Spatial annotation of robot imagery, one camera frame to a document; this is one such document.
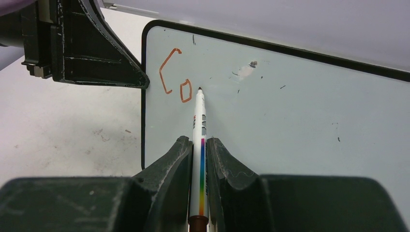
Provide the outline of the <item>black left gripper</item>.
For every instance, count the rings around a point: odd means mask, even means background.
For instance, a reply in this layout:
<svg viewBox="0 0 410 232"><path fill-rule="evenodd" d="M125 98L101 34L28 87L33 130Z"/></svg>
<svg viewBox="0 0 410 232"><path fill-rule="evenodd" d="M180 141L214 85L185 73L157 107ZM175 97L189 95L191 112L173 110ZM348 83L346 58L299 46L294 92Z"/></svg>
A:
<svg viewBox="0 0 410 232"><path fill-rule="evenodd" d="M96 0L0 2L0 45L21 47L30 75L55 82L146 89L141 63Z"/></svg>

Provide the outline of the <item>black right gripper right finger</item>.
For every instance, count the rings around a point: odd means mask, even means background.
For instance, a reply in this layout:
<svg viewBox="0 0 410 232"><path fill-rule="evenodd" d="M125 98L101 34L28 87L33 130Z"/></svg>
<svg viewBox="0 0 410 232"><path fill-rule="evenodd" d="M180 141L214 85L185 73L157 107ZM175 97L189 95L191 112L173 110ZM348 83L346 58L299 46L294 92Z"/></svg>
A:
<svg viewBox="0 0 410 232"><path fill-rule="evenodd" d="M207 140L212 232L405 232L387 191L365 177L256 174Z"/></svg>

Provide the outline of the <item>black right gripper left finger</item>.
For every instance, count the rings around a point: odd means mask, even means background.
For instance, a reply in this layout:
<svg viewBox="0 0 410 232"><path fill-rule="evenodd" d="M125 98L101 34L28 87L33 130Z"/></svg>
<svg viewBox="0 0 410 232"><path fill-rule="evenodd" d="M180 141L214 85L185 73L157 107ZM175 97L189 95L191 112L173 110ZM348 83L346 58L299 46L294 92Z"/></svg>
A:
<svg viewBox="0 0 410 232"><path fill-rule="evenodd" d="M132 177L17 178L0 190L3 232L185 232L192 142Z"/></svg>

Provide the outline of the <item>white marker pen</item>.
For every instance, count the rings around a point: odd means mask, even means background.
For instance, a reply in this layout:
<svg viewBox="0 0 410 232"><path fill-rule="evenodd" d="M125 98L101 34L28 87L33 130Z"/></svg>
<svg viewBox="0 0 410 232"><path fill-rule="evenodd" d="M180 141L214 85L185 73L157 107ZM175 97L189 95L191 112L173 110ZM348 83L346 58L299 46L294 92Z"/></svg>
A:
<svg viewBox="0 0 410 232"><path fill-rule="evenodd" d="M209 222L206 136L205 96L202 88L199 87L193 117L192 173L188 216L190 232L206 232Z"/></svg>

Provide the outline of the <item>black framed whiteboard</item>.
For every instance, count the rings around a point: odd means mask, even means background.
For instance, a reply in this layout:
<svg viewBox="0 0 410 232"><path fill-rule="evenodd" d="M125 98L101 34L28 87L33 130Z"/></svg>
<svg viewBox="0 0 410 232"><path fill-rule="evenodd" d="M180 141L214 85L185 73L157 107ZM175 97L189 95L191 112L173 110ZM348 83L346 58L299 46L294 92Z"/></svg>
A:
<svg viewBox="0 0 410 232"><path fill-rule="evenodd" d="M258 174L369 177L410 220L410 71L162 20L142 34L141 165L207 136Z"/></svg>

